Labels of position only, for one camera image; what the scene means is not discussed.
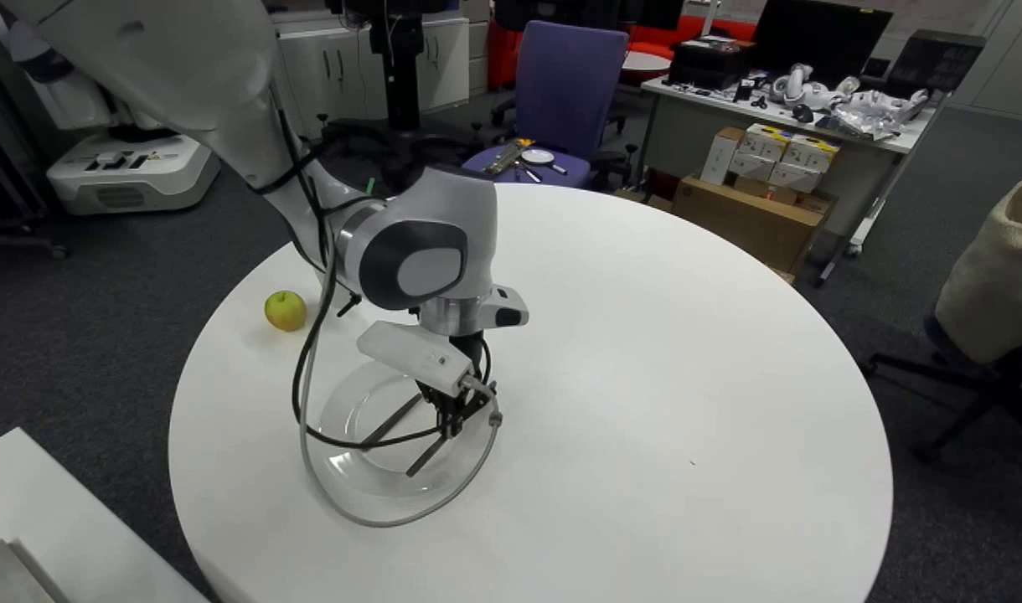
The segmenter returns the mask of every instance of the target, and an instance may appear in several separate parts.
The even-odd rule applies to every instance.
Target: floor
[[[466,127],[481,122],[491,99],[437,122]],[[648,105],[629,97],[629,107],[628,135],[610,141],[618,152],[642,135]],[[862,262],[840,265],[829,288],[803,293],[859,354],[927,354],[919,319],[945,265],[975,213],[1022,173],[1022,127],[950,114],[930,144],[938,158],[916,169],[899,194],[916,206],[895,206]],[[979,158],[1007,161],[979,161],[970,171],[965,165],[975,146]],[[930,220],[930,238],[905,231],[938,208],[963,218]],[[74,259],[0,250],[0,432],[23,426],[204,586],[171,505],[171,392],[204,319],[288,233],[232,173],[185,213],[60,220],[48,231],[67,242]],[[895,523],[871,603],[1022,603],[1022,432],[994,417],[941,461],[924,465],[911,446],[941,430],[963,398],[919,388],[927,398],[878,382],[895,461]]]

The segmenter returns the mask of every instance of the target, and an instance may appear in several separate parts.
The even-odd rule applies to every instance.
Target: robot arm
[[[109,93],[198,137],[288,220],[298,250],[381,307],[414,307],[449,338],[523,326],[488,277],[497,192],[425,171],[392,201],[363,201],[322,165],[296,171],[270,93],[274,30],[257,0],[2,0]]]

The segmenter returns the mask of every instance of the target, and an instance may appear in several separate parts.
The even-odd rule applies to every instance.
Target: blue chair
[[[556,165],[491,165],[508,146],[485,146],[461,169],[504,182],[542,182],[582,188],[597,171],[619,169],[601,158],[610,105],[628,56],[623,30],[570,27],[530,19],[517,64],[517,127],[508,137],[530,137],[556,154]]]

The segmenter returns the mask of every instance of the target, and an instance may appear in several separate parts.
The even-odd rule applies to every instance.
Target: yellow ball
[[[298,332],[307,323],[307,305],[296,293],[270,293],[265,299],[265,316],[280,332]]]

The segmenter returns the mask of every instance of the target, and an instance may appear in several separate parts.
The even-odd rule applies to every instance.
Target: office chair
[[[867,376],[909,371],[975,392],[970,407],[934,443],[934,460],[992,410],[1022,426],[1022,182],[992,208],[979,238],[950,265],[927,319],[934,366],[871,354]]]
[[[517,124],[504,141],[530,137],[537,146],[556,152],[563,171],[533,169],[542,182],[578,188],[629,173],[628,158],[601,154],[623,56],[623,30],[526,24],[517,64]],[[485,173],[498,154],[504,146],[485,146],[461,169]]]

